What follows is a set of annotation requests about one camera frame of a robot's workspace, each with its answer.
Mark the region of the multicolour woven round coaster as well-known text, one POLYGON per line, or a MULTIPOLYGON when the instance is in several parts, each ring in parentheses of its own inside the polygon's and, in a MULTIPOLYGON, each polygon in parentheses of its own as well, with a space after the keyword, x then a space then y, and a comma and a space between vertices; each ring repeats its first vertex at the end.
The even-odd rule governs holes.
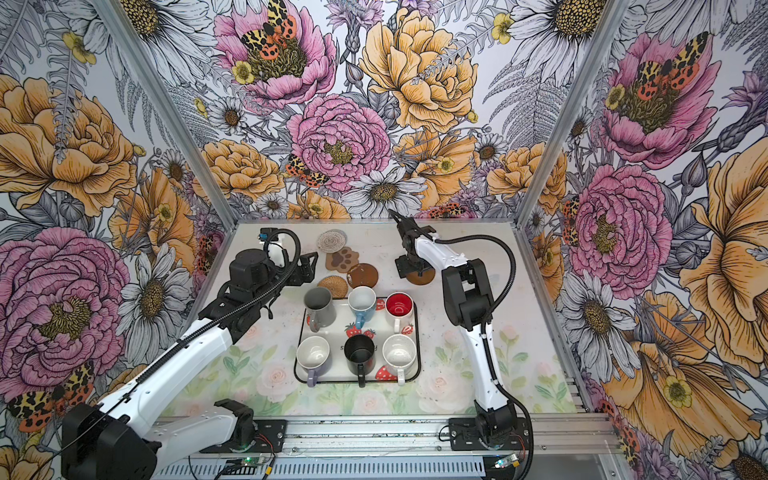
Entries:
POLYGON ((316 240, 320 252, 331 254, 340 251, 347 244, 347 235, 339 229, 330 229, 321 233, 316 240))

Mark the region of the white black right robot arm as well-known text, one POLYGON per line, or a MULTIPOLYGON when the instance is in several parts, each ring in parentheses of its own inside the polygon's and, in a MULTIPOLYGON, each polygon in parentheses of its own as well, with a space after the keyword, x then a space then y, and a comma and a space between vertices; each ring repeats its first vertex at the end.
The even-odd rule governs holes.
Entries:
POLYGON ((412 217, 388 211, 396 225, 405 253, 395 260, 398 275, 434 271, 441 276, 445 314, 461 330, 469 349, 475 393, 475 424, 479 439, 487 446, 500 444, 518 426, 514 396, 503 386, 493 347, 491 323, 494 311, 509 294, 516 277, 516 258, 501 239, 488 234, 470 234, 441 239, 437 231, 420 226, 412 217), (454 245, 487 241, 500 247, 509 261, 506 284, 498 296, 492 292, 485 263, 452 249, 454 245))

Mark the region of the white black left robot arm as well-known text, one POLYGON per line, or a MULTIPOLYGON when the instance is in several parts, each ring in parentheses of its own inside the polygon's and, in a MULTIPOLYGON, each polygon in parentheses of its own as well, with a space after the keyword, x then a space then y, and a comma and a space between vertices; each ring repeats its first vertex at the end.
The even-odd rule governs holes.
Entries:
POLYGON ((150 479, 209 447, 246 451, 257 437, 253 410, 223 399, 202 413, 157 426, 169 403, 240 340, 286 286, 313 282, 317 253, 276 265, 263 248, 239 252, 218 297, 161 357, 96 405, 79 405, 62 422, 66 479, 150 479))

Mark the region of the cork paw print coaster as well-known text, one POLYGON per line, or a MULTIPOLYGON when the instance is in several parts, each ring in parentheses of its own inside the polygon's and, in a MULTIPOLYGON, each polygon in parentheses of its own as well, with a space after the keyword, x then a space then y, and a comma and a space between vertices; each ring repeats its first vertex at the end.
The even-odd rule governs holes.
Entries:
POLYGON ((325 268, 346 274, 359 264, 359 253, 350 247, 342 247, 340 250, 326 255, 325 268))

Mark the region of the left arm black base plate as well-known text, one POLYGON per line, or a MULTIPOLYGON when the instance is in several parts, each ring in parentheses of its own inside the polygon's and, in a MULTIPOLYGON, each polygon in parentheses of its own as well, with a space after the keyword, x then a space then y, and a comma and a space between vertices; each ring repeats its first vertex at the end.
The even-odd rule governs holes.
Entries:
POLYGON ((280 453, 287 425, 288 422, 281 419, 239 421, 229 440, 202 449, 201 453, 280 453))

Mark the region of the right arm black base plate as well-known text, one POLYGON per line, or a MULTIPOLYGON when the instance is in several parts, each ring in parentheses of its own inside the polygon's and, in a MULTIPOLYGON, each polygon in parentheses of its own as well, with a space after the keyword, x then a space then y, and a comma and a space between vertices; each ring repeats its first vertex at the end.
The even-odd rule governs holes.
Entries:
POLYGON ((474 418, 454 417, 448 420, 449 442, 453 451, 529 451, 530 433, 530 423, 519 418, 517 429, 483 441, 474 418))

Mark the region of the plain brown wooden round coaster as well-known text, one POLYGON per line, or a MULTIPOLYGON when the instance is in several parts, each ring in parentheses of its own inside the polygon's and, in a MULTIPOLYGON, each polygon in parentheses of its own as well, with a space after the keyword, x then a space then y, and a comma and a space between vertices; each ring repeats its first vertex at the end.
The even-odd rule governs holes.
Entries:
POLYGON ((424 286, 431 283, 435 278, 435 270, 428 269, 423 272, 411 272, 406 275, 406 279, 413 285, 424 286))

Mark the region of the woven rattan round coaster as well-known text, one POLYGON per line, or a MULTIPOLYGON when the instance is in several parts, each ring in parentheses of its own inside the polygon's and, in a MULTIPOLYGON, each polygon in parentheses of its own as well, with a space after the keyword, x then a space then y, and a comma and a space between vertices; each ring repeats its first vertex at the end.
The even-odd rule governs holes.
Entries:
POLYGON ((348 295, 349 285, 342 276, 329 275, 320 280, 317 286, 329 290, 333 299, 344 299, 348 295))

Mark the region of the scratched brown wooden round coaster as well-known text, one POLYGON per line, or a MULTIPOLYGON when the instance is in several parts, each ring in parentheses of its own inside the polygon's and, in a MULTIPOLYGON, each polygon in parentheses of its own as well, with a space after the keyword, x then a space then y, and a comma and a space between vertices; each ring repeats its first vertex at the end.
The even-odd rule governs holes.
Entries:
POLYGON ((372 264, 359 263, 346 274, 346 277, 349 286, 352 288, 361 286, 374 288, 378 283, 379 273, 372 264))

